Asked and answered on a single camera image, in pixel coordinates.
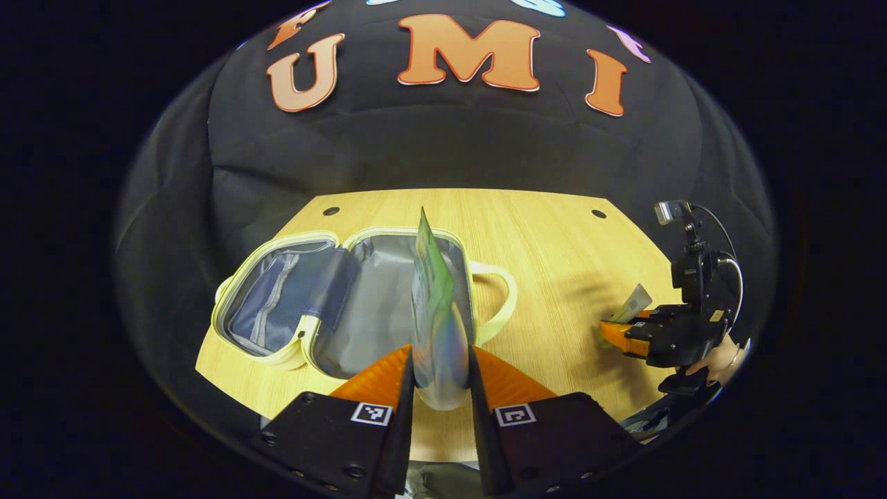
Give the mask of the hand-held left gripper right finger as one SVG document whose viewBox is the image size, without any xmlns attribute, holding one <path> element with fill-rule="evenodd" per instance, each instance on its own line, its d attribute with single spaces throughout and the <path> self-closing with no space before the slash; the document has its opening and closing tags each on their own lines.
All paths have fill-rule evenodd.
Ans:
<svg viewBox="0 0 887 499">
<path fill-rule="evenodd" d="M 557 395 L 506 360 L 469 349 L 470 395 L 488 498 L 589 498 L 642 445 L 589 394 Z"/>
</svg>

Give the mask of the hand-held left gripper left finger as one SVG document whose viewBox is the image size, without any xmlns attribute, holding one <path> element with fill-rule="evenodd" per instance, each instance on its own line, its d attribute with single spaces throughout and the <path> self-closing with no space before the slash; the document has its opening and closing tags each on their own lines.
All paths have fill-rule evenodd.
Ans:
<svg viewBox="0 0 887 499">
<path fill-rule="evenodd" d="M 330 394 L 299 394 L 252 449 L 310 498 L 394 498 L 405 490 L 413 390 L 405 345 Z"/>
</svg>

